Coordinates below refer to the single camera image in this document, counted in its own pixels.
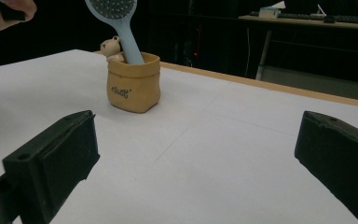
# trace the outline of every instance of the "white tabletop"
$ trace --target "white tabletop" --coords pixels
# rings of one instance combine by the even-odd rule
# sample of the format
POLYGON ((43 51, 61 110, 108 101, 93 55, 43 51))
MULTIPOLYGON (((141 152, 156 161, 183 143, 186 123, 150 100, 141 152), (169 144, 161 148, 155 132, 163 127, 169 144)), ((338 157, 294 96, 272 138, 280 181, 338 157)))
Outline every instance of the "white tabletop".
POLYGON ((0 66, 2 159, 58 119, 96 114, 100 160, 51 223, 358 223, 294 156, 305 110, 358 128, 358 106, 161 68, 145 114, 109 104, 104 56, 0 66))

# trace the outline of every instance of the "keyboard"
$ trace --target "keyboard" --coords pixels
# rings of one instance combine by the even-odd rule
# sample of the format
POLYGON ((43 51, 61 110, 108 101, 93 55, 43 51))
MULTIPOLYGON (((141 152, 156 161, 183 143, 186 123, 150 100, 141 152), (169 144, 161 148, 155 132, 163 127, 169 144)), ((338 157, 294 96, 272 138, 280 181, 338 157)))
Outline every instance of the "keyboard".
MULTIPOLYGON (((252 11, 250 16, 258 17, 258 11, 252 11)), ((307 20, 307 21, 323 21, 323 16, 314 16, 306 14, 295 14, 295 13, 280 13, 278 18, 294 19, 294 20, 307 20)), ((337 22, 355 23, 358 24, 358 17, 355 16, 334 16, 337 22)))

